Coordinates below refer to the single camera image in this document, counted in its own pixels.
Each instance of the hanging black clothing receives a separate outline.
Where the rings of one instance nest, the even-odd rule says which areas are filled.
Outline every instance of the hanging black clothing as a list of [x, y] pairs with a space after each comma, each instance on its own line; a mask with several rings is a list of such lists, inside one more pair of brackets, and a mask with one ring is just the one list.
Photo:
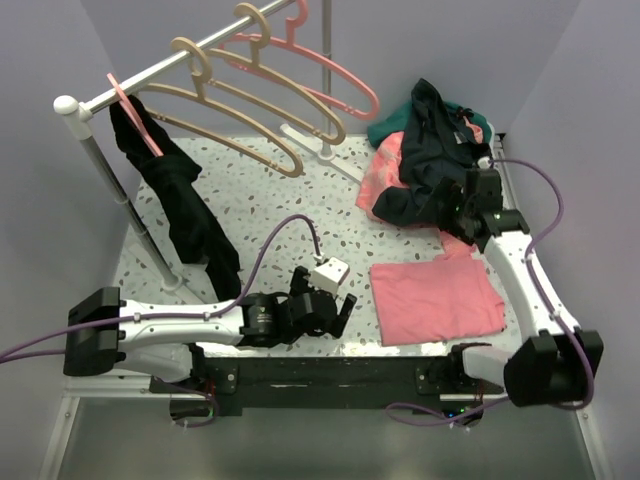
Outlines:
[[241, 290], [238, 252], [192, 185], [202, 168], [169, 138], [140, 100], [134, 96], [129, 100], [164, 155], [153, 155], [116, 103], [109, 107], [109, 113], [118, 148], [158, 195], [169, 220], [169, 237], [180, 260], [188, 264], [207, 259], [206, 273], [218, 300], [238, 297]]
[[473, 131], [465, 124], [464, 117], [473, 112], [449, 112], [429, 82], [420, 79], [411, 92], [411, 101], [399, 172], [400, 180], [409, 188], [386, 189], [372, 209], [376, 217], [399, 227], [437, 224], [438, 212], [431, 208], [439, 203], [432, 198], [434, 189], [443, 179], [464, 183], [465, 170], [479, 158], [491, 155], [489, 145], [476, 143]]

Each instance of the pile of clothes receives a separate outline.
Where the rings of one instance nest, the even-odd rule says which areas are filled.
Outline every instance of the pile of clothes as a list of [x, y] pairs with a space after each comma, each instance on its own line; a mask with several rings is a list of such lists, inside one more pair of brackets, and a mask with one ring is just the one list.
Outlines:
[[465, 170], [491, 157], [491, 128], [477, 112], [445, 102], [424, 79], [411, 101], [367, 129], [378, 149], [356, 205], [399, 227], [437, 224], [434, 190], [443, 179], [463, 183]]

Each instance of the speckled tablecloth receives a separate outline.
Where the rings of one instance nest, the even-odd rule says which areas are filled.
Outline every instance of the speckled tablecloth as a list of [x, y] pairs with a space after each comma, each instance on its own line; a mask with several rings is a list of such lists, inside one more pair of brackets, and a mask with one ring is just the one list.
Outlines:
[[[263, 138], [236, 139], [284, 162], [276, 146]], [[343, 337], [334, 340], [303, 337], [294, 345], [269, 350], [240, 351], [233, 347], [201, 344], [208, 356], [383, 356], [442, 355], [450, 345], [446, 342], [403, 347], [382, 347], [375, 306], [369, 283], [373, 263], [429, 261], [442, 253], [437, 231], [400, 229], [369, 220], [355, 206], [359, 185], [331, 168], [321, 166], [309, 154], [301, 153], [305, 172], [298, 178], [284, 177], [262, 164], [238, 154], [235, 150], [205, 139], [178, 139], [180, 147], [199, 163], [204, 172], [195, 186], [217, 216], [229, 239], [240, 253], [245, 281], [255, 261], [258, 248], [273, 227], [286, 216], [304, 213], [315, 222], [323, 251], [346, 261], [351, 273], [341, 293], [358, 297]], [[337, 148], [337, 154], [366, 169], [373, 150], [363, 136], [350, 136]], [[215, 302], [213, 289], [202, 268], [182, 266], [168, 236], [169, 225], [153, 191], [142, 184], [136, 208], [167, 260], [189, 280], [191, 288], [203, 298]], [[135, 236], [129, 229], [127, 241]], [[286, 290], [291, 273], [298, 265], [312, 267], [313, 244], [304, 222], [290, 224], [276, 238], [267, 252], [256, 278], [254, 291]], [[498, 293], [506, 294], [495, 272], [487, 272]], [[159, 304], [182, 303], [162, 291], [149, 268], [123, 249], [115, 277], [123, 298]], [[498, 347], [515, 350], [520, 332], [511, 306], [506, 306], [507, 328], [502, 333], [482, 337]], [[464, 341], [477, 341], [478, 338]]]

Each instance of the pink cloth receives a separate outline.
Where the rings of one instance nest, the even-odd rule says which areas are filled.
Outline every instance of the pink cloth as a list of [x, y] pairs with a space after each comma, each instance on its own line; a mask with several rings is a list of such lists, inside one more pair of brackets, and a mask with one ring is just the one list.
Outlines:
[[402, 161], [400, 146], [403, 137], [404, 132], [396, 132], [384, 139], [360, 184], [356, 205], [363, 209], [372, 220], [381, 221], [372, 213], [372, 210], [383, 191], [389, 187], [409, 188], [398, 178]]
[[443, 234], [445, 254], [432, 262], [377, 264], [371, 286], [382, 345], [412, 345], [501, 331], [504, 301], [472, 247]]

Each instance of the green garment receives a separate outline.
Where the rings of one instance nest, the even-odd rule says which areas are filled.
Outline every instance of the green garment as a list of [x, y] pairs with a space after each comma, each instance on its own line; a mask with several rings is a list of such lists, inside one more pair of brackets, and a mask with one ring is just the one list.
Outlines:
[[[453, 102], [445, 102], [445, 105], [447, 106], [447, 111], [450, 115], [455, 115], [456, 111], [461, 106]], [[384, 139], [389, 135], [395, 132], [403, 131], [404, 127], [407, 125], [407, 120], [410, 113], [411, 100], [403, 104], [400, 108], [398, 108], [383, 121], [374, 123], [373, 125], [369, 125], [367, 127], [367, 137], [369, 138], [369, 143], [371, 144], [371, 146], [373, 148], [378, 148], [384, 141]], [[474, 125], [482, 128], [483, 141], [488, 143], [491, 139], [491, 128], [487, 123], [487, 119], [480, 115], [478, 112], [474, 111], [473, 117], [470, 121]]]

